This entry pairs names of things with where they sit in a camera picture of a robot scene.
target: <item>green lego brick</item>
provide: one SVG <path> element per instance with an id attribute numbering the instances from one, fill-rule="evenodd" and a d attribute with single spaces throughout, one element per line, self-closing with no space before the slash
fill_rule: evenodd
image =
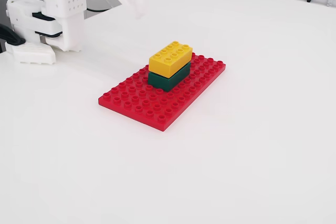
<path id="1" fill-rule="evenodd" d="M 188 62 L 176 74 L 170 78 L 163 77 L 153 72 L 148 74 L 148 84 L 157 89 L 163 89 L 166 92 L 171 91 L 177 84 L 179 84 L 190 73 L 191 63 Z"/>

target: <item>white tabletop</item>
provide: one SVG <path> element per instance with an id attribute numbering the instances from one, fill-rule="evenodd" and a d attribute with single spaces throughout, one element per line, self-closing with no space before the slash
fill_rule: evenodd
<path id="1" fill-rule="evenodd" d="M 150 4 L 53 66 L 0 55 L 0 223 L 335 223 L 336 10 Z M 227 67 L 165 132 L 98 105 L 173 40 Z"/>

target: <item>red lego baseplate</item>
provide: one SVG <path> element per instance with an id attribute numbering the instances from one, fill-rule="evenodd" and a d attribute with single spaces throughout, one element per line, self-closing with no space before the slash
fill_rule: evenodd
<path id="1" fill-rule="evenodd" d="M 222 61 L 193 53 L 190 75 L 170 92 L 148 85 L 148 65 L 98 99 L 100 105 L 165 131 L 225 70 Z"/>

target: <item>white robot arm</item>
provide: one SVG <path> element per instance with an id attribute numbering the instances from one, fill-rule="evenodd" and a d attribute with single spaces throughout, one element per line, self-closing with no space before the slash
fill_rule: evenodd
<path id="1" fill-rule="evenodd" d="M 119 1 L 135 4 L 138 10 L 144 2 Z M 56 59 L 48 45 L 63 51 L 80 51 L 84 34 L 83 12 L 86 9 L 86 0 L 8 0 L 6 12 L 12 29 L 26 43 L 20 46 L 6 44 L 7 51 L 12 52 L 20 62 L 49 64 Z"/>

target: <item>stacked lego bricks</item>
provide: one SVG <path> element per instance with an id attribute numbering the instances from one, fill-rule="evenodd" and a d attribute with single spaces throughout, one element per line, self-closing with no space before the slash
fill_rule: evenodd
<path id="1" fill-rule="evenodd" d="M 222 61 L 194 53 L 188 64 L 189 75 L 170 92 L 148 84 L 151 73 L 147 65 L 100 97 L 99 104 L 164 131 L 226 67 Z"/>
<path id="2" fill-rule="evenodd" d="M 166 46 L 149 59 L 148 84 L 166 92 L 171 91 L 190 73 L 193 49 L 179 42 Z"/>

